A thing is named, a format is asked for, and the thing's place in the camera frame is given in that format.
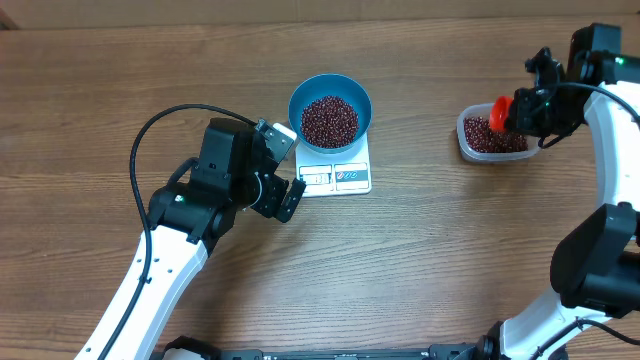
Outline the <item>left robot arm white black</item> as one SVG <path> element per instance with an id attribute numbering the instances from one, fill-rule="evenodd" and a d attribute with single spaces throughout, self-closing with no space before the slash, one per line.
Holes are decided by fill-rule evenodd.
<path id="1" fill-rule="evenodd" d="M 133 261 L 80 359 L 147 359 L 178 300 L 238 211 L 289 221 L 305 185 L 275 173 L 297 145 L 295 132 L 264 120 L 214 118 L 196 158 L 152 195 Z"/>

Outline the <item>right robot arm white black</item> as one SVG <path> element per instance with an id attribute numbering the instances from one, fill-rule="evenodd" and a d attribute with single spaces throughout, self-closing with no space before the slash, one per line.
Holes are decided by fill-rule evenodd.
<path id="1" fill-rule="evenodd" d="M 571 38 L 568 64 L 542 48 L 525 63 L 532 88 L 496 100 L 489 126 L 538 138 L 547 149 L 590 129 L 597 208 L 556 247 L 550 287 L 524 311 L 497 323 L 477 359 L 564 359 L 586 329 L 614 337 L 607 321 L 639 308 L 639 60 L 621 52 L 621 29 L 593 23 Z"/>

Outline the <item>orange scoop blue handle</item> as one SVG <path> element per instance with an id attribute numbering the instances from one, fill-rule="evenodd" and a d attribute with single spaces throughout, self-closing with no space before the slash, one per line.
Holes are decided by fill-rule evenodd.
<path id="1" fill-rule="evenodd" d="M 489 128 L 493 132 L 505 132 L 506 121 L 513 99 L 508 96 L 500 96 L 493 104 L 489 114 Z"/>

